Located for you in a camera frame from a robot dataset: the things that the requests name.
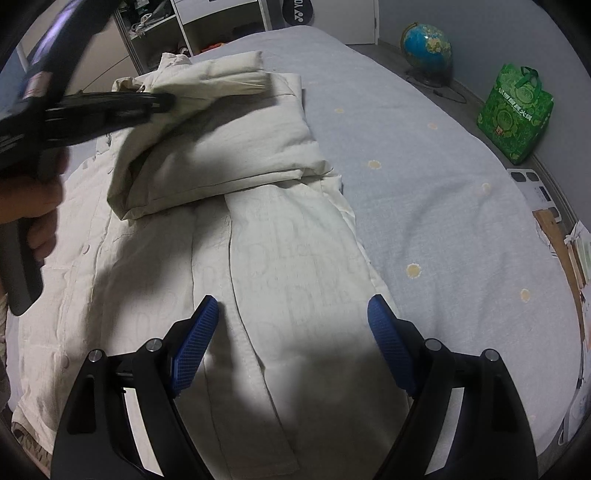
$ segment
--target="blue gripper pad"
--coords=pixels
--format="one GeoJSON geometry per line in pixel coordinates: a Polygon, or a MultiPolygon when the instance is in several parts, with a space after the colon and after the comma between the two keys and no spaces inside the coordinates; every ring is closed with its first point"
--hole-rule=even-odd
{"type": "Polygon", "coordinates": [[[170,388],[175,395],[189,387],[212,339],[219,318],[217,300],[210,297],[172,361],[170,388]]]}
{"type": "Polygon", "coordinates": [[[420,333],[412,323],[397,319],[381,295],[374,295],[368,303],[368,322],[397,386],[414,397],[419,388],[417,362],[421,345],[416,342],[421,342],[420,333]],[[409,329],[414,329],[418,337],[409,329]],[[409,340],[415,345],[407,345],[409,340]]]}

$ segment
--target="gray wall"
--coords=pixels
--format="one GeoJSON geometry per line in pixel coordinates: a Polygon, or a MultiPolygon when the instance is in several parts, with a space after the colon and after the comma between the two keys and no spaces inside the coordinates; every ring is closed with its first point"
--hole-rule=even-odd
{"type": "Polygon", "coordinates": [[[0,72],[0,112],[10,107],[17,97],[18,88],[25,75],[17,52],[14,51],[0,72]]]}
{"type": "Polygon", "coordinates": [[[591,228],[591,78],[552,19],[531,0],[379,0],[382,40],[415,21],[447,33],[454,77],[481,99],[504,63],[540,72],[555,105],[535,153],[591,228]]]}

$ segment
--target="globe stand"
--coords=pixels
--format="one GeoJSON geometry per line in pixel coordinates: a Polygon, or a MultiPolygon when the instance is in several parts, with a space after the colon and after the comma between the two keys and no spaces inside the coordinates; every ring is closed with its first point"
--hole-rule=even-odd
{"type": "Polygon", "coordinates": [[[422,83],[431,88],[448,87],[452,80],[450,72],[429,73],[418,68],[407,70],[407,76],[411,76],[418,83],[422,83]]]}

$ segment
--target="human hand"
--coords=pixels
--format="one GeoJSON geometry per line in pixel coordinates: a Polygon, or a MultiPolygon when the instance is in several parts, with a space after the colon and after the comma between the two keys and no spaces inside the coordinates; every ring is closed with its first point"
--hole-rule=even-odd
{"type": "MultiPolygon", "coordinates": [[[[69,152],[63,149],[57,159],[57,174],[63,174],[69,161],[69,152]]],[[[35,218],[27,235],[27,243],[37,261],[49,256],[56,247],[57,206],[63,200],[61,180],[56,177],[41,183],[21,176],[0,179],[0,223],[19,218],[35,218]]],[[[0,295],[4,295],[0,282],[0,295]]]]}

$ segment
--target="green shopping bag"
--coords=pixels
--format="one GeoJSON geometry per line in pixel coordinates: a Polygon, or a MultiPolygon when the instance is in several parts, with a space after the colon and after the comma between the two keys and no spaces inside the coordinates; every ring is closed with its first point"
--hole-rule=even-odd
{"type": "Polygon", "coordinates": [[[538,72],[503,65],[495,86],[478,115],[478,127],[515,165],[534,148],[554,107],[554,99],[542,90],[538,72]]]}

